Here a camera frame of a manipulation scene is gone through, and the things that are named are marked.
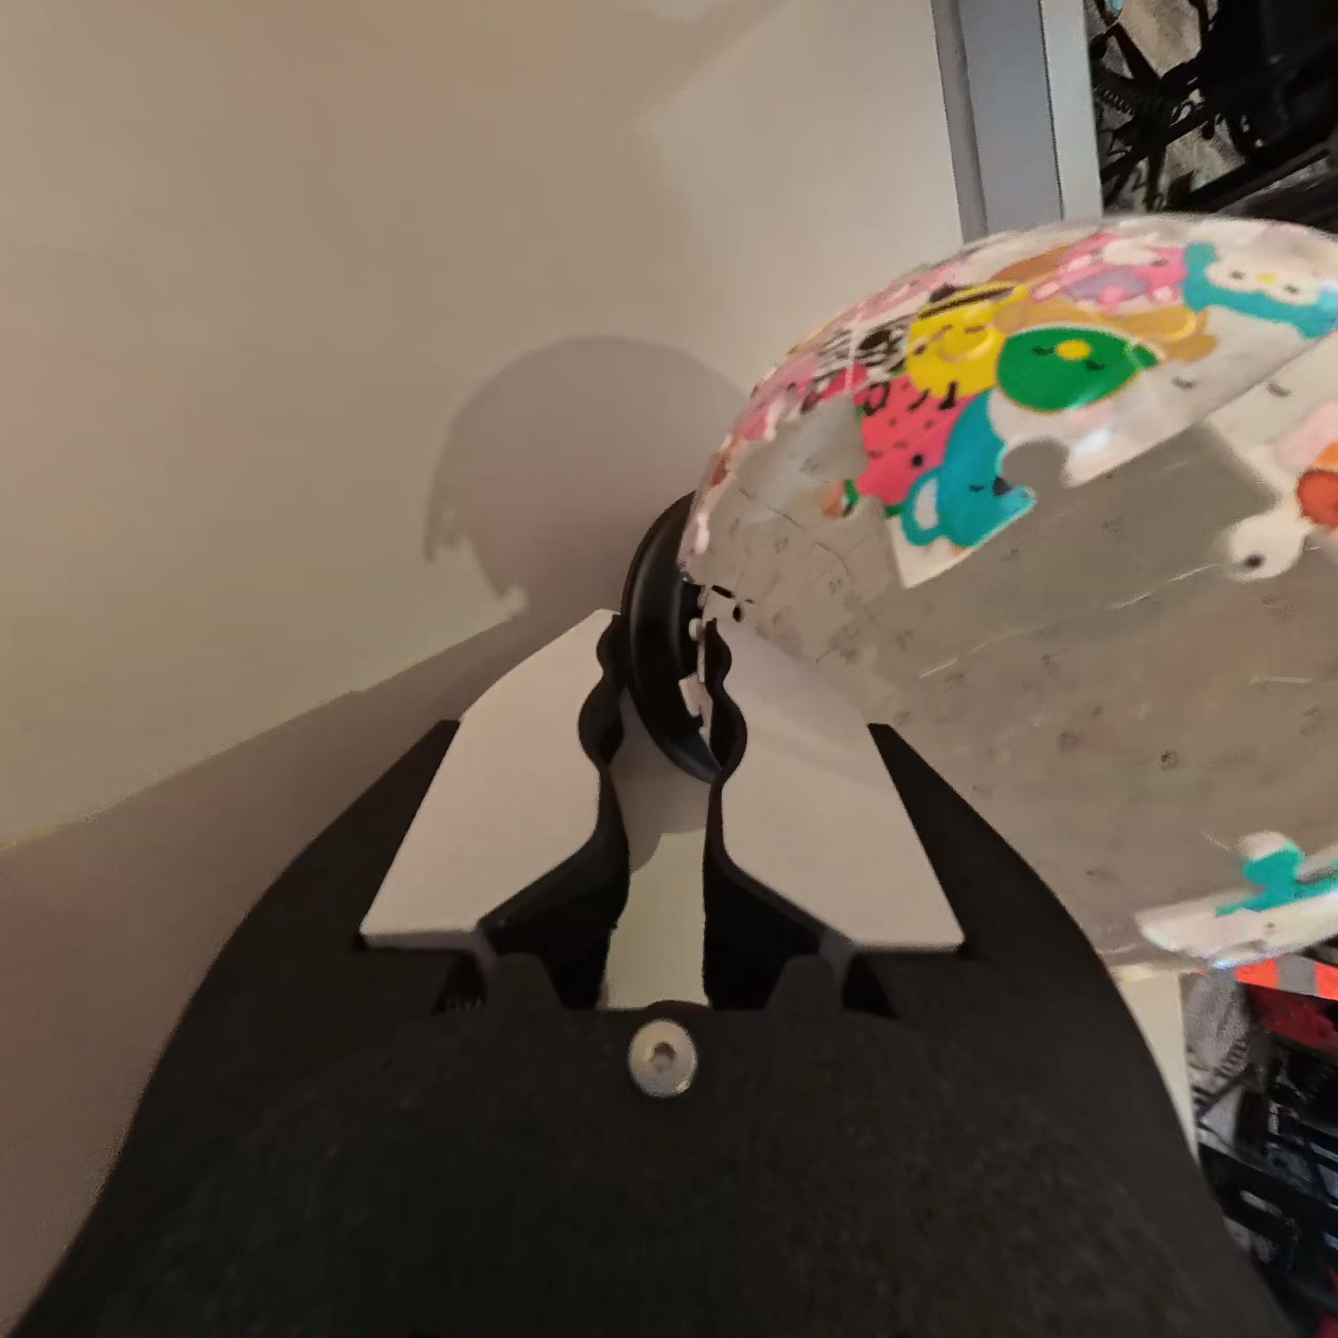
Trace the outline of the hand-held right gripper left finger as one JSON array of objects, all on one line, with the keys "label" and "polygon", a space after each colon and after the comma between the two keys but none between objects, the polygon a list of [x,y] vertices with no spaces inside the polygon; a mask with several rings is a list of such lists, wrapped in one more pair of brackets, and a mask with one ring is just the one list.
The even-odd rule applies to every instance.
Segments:
[{"label": "hand-held right gripper left finger", "polygon": [[362,924],[373,949],[542,962],[568,1008],[604,992],[631,850],[612,779],[625,626],[601,608],[462,715]]}]

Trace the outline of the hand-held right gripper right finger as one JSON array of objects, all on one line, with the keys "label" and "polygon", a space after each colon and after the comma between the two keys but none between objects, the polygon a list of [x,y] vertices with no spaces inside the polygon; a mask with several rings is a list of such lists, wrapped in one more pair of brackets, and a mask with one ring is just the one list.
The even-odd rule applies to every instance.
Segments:
[{"label": "hand-held right gripper right finger", "polygon": [[708,626],[711,704],[703,975],[760,1010],[789,962],[845,987],[859,959],[950,956],[966,933],[859,704],[732,619]]}]

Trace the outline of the colourful cartoon puzzle ball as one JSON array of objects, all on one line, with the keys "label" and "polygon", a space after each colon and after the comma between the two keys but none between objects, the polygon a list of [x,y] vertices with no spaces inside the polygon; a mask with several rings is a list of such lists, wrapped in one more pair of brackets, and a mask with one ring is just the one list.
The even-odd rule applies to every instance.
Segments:
[{"label": "colourful cartoon puzzle ball", "polygon": [[893,726],[1114,959],[1335,940],[1335,232],[1006,231],[751,392],[706,602]]}]

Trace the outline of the dark storage clutter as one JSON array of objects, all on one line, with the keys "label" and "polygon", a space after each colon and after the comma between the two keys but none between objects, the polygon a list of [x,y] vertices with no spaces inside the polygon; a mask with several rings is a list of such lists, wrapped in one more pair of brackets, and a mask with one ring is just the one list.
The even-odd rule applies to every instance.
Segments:
[{"label": "dark storage clutter", "polygon": [[1198,1161],[1297,1335],[1337,1335],[1335,999],[1264,963],[1182,986]]}]

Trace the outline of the dark metal clutter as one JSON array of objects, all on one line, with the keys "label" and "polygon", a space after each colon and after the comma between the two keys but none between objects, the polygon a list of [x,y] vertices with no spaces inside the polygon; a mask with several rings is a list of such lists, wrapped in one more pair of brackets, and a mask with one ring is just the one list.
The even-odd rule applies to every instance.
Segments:
[{"label": "dark metal clutter", "polygon": [[1087,1],[1106,212],[1337,232],[1335,1]]}]

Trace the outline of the grey metal post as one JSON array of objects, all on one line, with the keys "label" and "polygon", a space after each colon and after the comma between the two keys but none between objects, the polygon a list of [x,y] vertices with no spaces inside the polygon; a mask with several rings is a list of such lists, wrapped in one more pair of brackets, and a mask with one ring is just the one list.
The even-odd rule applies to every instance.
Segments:
[{"label": "grey metal post", "polygon": [[1104,212],[1082,1],[931,3],[964,240]]}]

